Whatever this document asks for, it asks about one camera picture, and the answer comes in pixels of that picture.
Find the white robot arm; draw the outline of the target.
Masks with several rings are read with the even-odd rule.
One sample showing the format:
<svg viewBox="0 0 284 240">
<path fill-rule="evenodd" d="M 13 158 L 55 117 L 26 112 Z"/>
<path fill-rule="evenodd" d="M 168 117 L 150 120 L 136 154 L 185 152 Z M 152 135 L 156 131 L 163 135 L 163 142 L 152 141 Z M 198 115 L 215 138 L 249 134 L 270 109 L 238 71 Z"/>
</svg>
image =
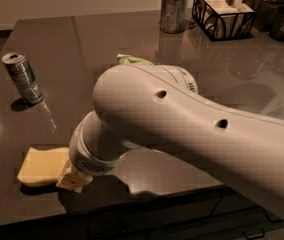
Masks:
<svg viewBox="0 0 284 240">
<path fill-rule="evenodd" d="M 100 176 L 139 146 L 207 172 L 284 219 L 284 120 L 219 105 L 189 87 L 184 69 L 117 65 L 93 90 L 92 112 L 76 127 L 69 159 Z"/>
</svg>

